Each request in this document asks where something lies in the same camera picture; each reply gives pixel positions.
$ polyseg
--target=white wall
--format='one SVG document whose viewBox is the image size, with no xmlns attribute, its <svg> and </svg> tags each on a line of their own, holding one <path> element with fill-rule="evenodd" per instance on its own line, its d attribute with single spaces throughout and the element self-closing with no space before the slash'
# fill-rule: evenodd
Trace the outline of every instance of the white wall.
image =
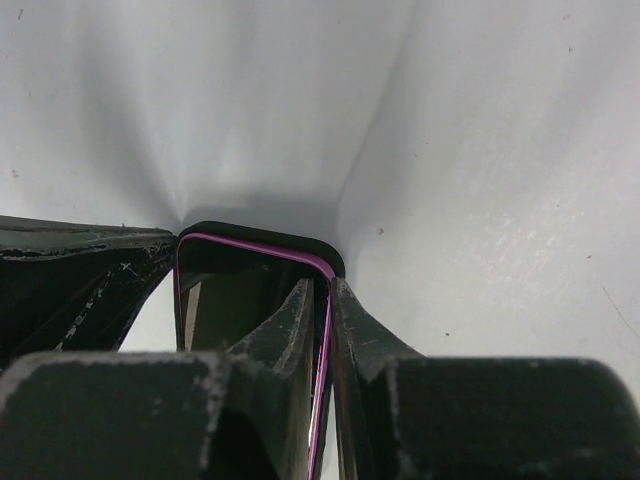
<svg viewBox="0 0 640 480">
<path fill-rule="evenodd" d="M 320 238 L 423 353 L 594 357 L 638 399 L 639 31 L 631 1 L 6 0 L 0 214 Z M 163 285 L 128 348 L 173 347 Z"/>
</svg>

